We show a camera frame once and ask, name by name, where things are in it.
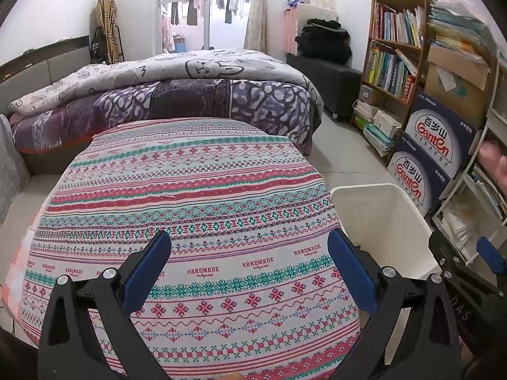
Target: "trash can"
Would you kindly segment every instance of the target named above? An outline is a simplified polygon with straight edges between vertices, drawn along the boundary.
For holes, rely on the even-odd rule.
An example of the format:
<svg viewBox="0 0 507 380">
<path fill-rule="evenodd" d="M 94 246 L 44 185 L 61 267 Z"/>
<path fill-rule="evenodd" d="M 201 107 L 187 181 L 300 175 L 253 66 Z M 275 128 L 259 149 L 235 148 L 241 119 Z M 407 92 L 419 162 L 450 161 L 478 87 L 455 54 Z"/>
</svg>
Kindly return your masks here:
<svg viewBox="0 0 507 380">
<path fill-rule="evenodd" d="M 331 190 L 343 230 L 379 266 L 425 279 L 440 272 L 428 248 L 432 233 L 409 196 L 394 184 L 343 186 Z"/>
</svg>

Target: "black bag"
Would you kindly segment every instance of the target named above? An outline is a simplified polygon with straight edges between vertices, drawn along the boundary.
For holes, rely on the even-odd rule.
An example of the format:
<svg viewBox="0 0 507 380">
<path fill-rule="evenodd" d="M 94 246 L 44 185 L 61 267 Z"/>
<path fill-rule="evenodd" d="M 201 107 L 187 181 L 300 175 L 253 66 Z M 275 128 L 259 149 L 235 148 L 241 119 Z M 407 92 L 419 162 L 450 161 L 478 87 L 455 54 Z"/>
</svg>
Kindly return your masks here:
<svg viewBox="0 0 507 380">
<path fill-rule="evenodd" d="M 92 44 L 90 47 L 90 59 L 92 64 L 101 64 L 107 61 L 107 40 L 106 33 L 101 26 L 98 26 L 93 35 Z"/>
</svg>

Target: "wooden bookshelf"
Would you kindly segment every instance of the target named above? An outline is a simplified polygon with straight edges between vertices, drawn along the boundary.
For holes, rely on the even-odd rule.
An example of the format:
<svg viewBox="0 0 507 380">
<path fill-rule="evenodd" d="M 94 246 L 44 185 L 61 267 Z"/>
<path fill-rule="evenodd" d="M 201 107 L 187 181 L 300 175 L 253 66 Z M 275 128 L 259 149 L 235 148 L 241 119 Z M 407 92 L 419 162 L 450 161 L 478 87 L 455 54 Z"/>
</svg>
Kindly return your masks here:
<svg viewBox="0 0 507 380">
<path fill-rule="evenodd" d="M 422 87 L 424 85 L 424 82 L 426 80 L 423 72 L 426 68 L 425 65 L 427 62 L 428 50 L 429 50 L 429 45 L 430 45 L 430 30 L 428 27 L 428 22 L 429 22 L 429 13 L 431 10 L 431 8 L 430 8 L 431 2 L 432 2 L 432 0 L 372 0 L 372 4 L 371 4 L 371 15 L 370 15 L 370 19 L 369 19 L 369 30 L 368 30 L 368 33 L 369 33 L 368 45 L 367 45 L 366 55 L 364 56 L 362 83 L 367 86 L 373 87 L 375 90 L 380 91 L 381 93 L 386 95 L 387 98 L 392 98 L 395 101 L 397 101 L 398 103 L 401 103 L 405 107 L 406 115 L 404 116 L 404 121 L 401 124 L 400 133 L 402 131 L 404 131 L 407 126 L 408 117 L 410 116 L 410 113 L 412 110 L 412 102 L 414 101 L 414 98 L 417 95 L 417 91 L 419 90 L 419 87 Z M 395 41 L 384 40 L 384 39 L 372 37 L 372 29 L 374 28 L 374 21 L 375 21 L 375 3 L 383 4 L 396 12 L 402 12 L 404 9 L 413 10 L 414 8 L 422 7 L 423 11 L 424 11 L 424 15 L 423 15 L 424 22 L 421 22 L 421 28 L 419 30 L 422 35 L 422 42 L 423 42 L 422 47 L 417 47 L 417 46 L 411 45 L 411 44 L 399 43 L 399 42 L 395 42 Z M 417 72 L 417 75 L 414 76 L 415 77 L 415 86 L 410 94 L 410 97 L 406 101 L 402 100 L 401 98 L 396 97 L 391 92 L 384 90 L 382 87 L 379 87 L 375 84 L 368 82 L 367 73 L 369 72 L 369 70 L 367 70 L 366 67 L 368 65 L 369 53 L 370 53 L 370 47 L 371 47 L 372 41 L 381 43 L 381 44 L 386 45 L 387 47 L 392 48 L 392 49 L 399 49 L 402 53 L 406 53 L 407 55 L 409 55 L 411 57 L 418 57 L 419 58 L 418 64 L 417 64 L 417 71 L 418 72 Z M 352 115 L 352 118 L 351 118 L 351 124 L 356 125 L 356 121 L 354 119 L 354 114 Z M 391 160 L 392 154 L 394 153 L 394 149 L 396 147 L 396 143 L 398 142 L 399 138 L 400 138 L 400 136 L 398 135 L 398 137 L 395 139 L 395 146 L 393 147 L 393 151 L 391 152 L 389 158 L 387 158 L 386 165 L 388 165 L 389 161 Z"/>
</svg>

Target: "headboard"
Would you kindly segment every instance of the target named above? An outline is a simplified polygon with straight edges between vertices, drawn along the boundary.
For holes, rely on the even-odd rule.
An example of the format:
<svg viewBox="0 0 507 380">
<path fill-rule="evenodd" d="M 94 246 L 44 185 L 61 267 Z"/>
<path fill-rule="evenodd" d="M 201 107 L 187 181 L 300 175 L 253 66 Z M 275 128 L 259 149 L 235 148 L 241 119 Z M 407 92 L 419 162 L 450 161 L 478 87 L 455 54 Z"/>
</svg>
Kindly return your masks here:
<svg viewBox="0 0 507 380">
<path fill-rule="evenodd" d="M 90 37 L 60 40 L 0 66 L 0 114 L 9 116 L 9 103 L 50 86 L 90 64 Z"/>
</svg>

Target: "purple blanket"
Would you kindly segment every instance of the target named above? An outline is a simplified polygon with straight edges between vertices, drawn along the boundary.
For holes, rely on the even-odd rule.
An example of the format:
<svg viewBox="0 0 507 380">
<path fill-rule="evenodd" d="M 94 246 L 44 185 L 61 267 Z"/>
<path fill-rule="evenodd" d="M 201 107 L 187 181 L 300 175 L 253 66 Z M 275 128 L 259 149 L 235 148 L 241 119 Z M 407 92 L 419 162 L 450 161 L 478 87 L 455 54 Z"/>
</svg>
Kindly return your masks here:
<svg viewBox="0 0 507 380">
<path fill-rule="evenodd" d="M 176 79 L 79 98 L 12 126 L 22 153 L 41 153 L 122 123 L 176 117 L 223 117 L 288 137 L 308 154 L 320 113 L 304 88 L 277 81 Z"/>
</svg>

